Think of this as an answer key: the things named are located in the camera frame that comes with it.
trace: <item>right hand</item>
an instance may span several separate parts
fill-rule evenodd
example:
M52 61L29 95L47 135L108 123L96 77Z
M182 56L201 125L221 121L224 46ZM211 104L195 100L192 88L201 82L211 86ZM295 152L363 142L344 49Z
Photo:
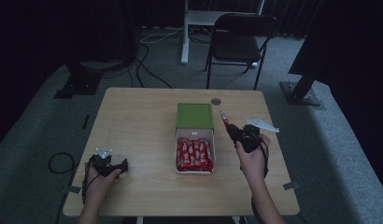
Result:
M270 146L271 141L266 135L260 133L259 137L268 147ZM265 144L262 144L259 147L263 147L267 154L268 148L265 148ZM252 152L247 153L244 151L242 144L238 141L235 142L235 148L241 163L242 172L249 184L256 183L257 181L264 181L265 161L262 151L259 148L256 148Z

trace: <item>dark background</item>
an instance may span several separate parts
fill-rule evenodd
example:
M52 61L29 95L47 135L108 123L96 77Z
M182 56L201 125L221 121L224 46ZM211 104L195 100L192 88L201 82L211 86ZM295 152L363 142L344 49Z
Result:
M119 40L120 27L127 31L131 25L183 25L183 1L104 2L0 0L0 141L61 65L132 57L130 48L116 51L117 46L108 44L131 42ZM194 9L205 1L190 2ZM263 14L280 19L282 35L304 38L308 34L290 74L312 76L330 86L383 184L383 1L327 0L323 7L324 1L314 1L317 6L308 11L297 9L312 1L266 2ZM212 9L248 11L256 6L251 0L214 1ZM113 13L119 12L114 8L120 8L120 13ZM299 17L287 17L292 8ZM97 29L109 27L108 23L113 24L111 30Z

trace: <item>small round object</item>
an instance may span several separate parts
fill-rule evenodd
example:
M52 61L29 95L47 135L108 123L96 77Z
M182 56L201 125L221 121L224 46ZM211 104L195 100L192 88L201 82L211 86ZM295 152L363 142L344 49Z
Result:
M212 98L211 104L212 105L220 105L221 104L221 100L219 98Z

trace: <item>wooden table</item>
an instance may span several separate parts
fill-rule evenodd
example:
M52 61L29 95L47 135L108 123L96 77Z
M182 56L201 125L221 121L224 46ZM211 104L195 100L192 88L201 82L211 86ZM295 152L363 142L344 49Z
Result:
M179 175L176 171L177 103L213 105L216 163L212 175ZM234 144L222 123L220 110L238 127L246 119L272 124L259 91L162 90L110 88L92 127L73 186L81 187L84 162L95 149L113 149L112 164L125 158L129 171L115 181L101 209L101 216L252 216L251 193L239 169ZM282 215L299 212L275 133L262 130L271 139L266 183ZM64 205L67 216L79 216L81 193L69 193Z

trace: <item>box lid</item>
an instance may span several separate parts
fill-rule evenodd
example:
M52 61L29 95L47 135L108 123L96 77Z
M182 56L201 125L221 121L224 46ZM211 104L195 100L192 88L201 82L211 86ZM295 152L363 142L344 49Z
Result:
M211 104L177 104L178 128L214 129Z

